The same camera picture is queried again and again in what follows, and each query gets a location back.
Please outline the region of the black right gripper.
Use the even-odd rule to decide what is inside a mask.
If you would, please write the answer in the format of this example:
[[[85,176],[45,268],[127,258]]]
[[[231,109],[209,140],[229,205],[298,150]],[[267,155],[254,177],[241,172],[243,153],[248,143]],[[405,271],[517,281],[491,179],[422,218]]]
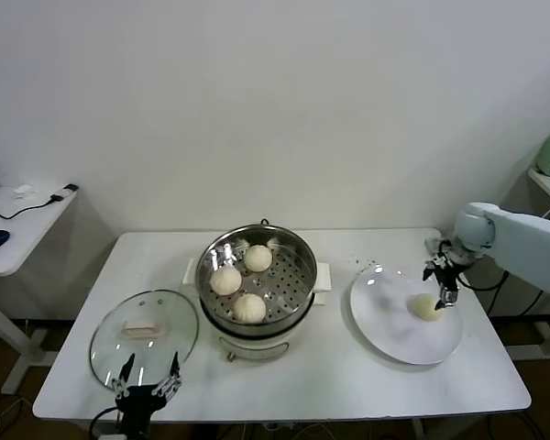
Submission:
[[[433,274],[441,286],[434,308],[442,310],[453,307],[457,303],[457,266],[444,252],[436,252],[433,259],[425,261],[423,280],[428,280]]]

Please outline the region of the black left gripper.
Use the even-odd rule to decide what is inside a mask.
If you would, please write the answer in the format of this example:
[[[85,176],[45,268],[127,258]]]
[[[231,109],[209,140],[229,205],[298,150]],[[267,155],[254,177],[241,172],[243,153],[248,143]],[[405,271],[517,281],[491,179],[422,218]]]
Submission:
[[[117,378],[111,380],[116,394],[115,405],[121,413],[119,432],[121,434],[147,434],[153,413],[163,409],[166,397],[173,397],[182,385],[179,352],[173,355],[169,375],[155,387],[154,385],[127,387],[135,354],[132,353],[120,369]]]

